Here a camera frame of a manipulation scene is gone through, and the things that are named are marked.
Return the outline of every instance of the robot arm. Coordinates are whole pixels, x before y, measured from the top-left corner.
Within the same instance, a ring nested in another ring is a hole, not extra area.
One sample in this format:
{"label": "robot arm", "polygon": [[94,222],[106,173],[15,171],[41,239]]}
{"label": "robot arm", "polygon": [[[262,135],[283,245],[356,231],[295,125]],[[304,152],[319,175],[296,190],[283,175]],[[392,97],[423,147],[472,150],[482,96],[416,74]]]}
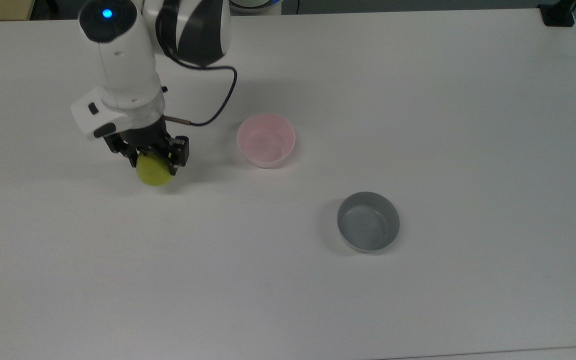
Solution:
{"label": "robot arm", "polygon": [[139,153],[152,153],[174,175],[188,159],[188,138],[167,132],[154,50],[194,69],[221,59],[230,43],[226,0],[90,0],[78,22],[97,82],[71,106],[80,129],[133,167]]}

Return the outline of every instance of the black cable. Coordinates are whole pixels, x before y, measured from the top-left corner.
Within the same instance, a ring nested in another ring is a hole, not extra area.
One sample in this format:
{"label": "black cable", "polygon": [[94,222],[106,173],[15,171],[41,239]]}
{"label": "black cable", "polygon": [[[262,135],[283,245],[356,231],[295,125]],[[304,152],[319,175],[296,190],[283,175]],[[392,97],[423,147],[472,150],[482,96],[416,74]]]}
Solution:
{"label": "black cable", "polygon": [[190,70],[198,70],[198,71],[212,71],[212,70],[231,70],[232,71],[232,84],[230,85],[230,89],[228,91],[228,95],[226,95],[226,98],[224,99],[224,101],[221,103],[221,106],[219,107],[219,109],[217,110],[217,112],[215,112],[215,114],[208,120],[204,121],[204,122],[192,122],[192,121],[188,121],[187,125],[190,126],[206,126],[210,123],[212,123],[213,121],[215,121],[215,119],[217,119],[217,117],[219,117],[219,115],[222,113],[222,111],[224,111],[224,108],[226,107],[226,105],[228,105],[228,100],[231,99],[231,95],[233,95],[233,91],[235,90],[235,85],[237,85],[237,69],[234,68],[233,66],[211,66],[211,67],[199,67],[199,66],[194,66],[191,64],[186,64],[183,63],[182,61],[179,61],[178,59],[174,58],[174,57],[170,57],[170,59],[172,59],[172,61],[174,61],[175,63],[179,64],[180,66],[183,66],[186,69],[190,69]]}
{"label": "black cable", "polygon": [[213,70],[230,70],[232,71],[232,84],[230,85],[230,89],[228,91],[228,95],[226,95],[226,99],[221,103],[221,106],[215,112],[215,114],[208,120],[204,122],[192,122],[189,120],[179,119],[179,118],[171,118],[175,119],[175,123],[190,125],[190,126],[206,126],[224,111],[224,108],[228,104],[228,100],[231,99],[231,95],[233,95],[233,91],[235,90],[235,85],[237,85],[237,69],[233,66],[194,66],[192,64],[187,64],[182,62],[179,59],[177,44],[175,43],[174,36],[167,36],[166,38],[162,36],[162,30],[165,30],[169,34],[174,34],[177,28],[177,14],[179,11],[179,5],[181,0],[164,0],[164,4],[162,5],[162,9],[160,10],[157,19],[155,20],[155,34],[157,35],[157,41],[161,46],[164,54],[172,61],[177,63],[179,66],[183,68],[190,69],[190,70],[197,70],[197,71],[213,71]]}

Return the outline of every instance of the pink bowl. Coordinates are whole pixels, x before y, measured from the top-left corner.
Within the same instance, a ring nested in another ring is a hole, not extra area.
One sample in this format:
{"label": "pink bowl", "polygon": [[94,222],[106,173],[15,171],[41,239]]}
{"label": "pink bowl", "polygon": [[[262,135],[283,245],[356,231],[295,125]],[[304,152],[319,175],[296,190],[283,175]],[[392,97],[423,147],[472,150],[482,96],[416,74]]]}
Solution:
{"label": "pink bowl", "polygon": [[277,167],[295,147],[295,129],[278,114],[256,114],[239,126],[237,145],[257,167]]}

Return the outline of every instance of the tennis ball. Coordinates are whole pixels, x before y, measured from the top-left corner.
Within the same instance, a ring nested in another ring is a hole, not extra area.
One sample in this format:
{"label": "tennis ball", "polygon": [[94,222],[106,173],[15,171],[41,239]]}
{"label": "tennis ball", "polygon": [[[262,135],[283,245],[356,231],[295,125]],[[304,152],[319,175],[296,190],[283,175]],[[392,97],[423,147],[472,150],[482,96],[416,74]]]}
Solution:
{"label": "tennis ball", "polygon": [[139,180],[151,187],[160,187],[172,179],[166,161],[150,152],[142,152],[137,156],[135,170]]}

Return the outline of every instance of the bowl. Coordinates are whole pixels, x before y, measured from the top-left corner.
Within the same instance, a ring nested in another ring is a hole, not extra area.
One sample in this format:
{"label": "bowl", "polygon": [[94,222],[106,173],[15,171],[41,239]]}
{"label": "bowl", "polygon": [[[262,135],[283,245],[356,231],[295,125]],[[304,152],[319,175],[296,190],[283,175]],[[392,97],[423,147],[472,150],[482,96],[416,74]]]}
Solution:
{"label": "bowl", "polygon": [[387,198],[364,191],[341,203],[336,224],[350,248],[368,253],[393,243],[400,231],[400,215]]}
{"label": "bowl", "polygon": [[295,147],[295,129],[284,117],[264,113],[243,121],[237,131],[237,146],[247,161],[257,167],[280,166]]}

